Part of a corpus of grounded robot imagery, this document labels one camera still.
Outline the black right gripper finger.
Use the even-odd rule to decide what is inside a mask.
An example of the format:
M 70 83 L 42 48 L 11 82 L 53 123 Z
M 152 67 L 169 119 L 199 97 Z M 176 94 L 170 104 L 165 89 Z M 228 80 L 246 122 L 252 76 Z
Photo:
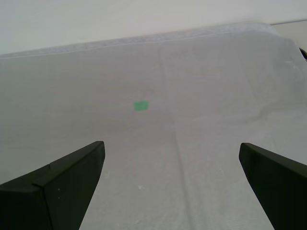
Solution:
M 78 230 L 99 182 L 103 141 L 0 186 L 2 230 Z
M 242 143 L 239 161 L 276 230 L 307 228 L 307 167 L 251 143 Z

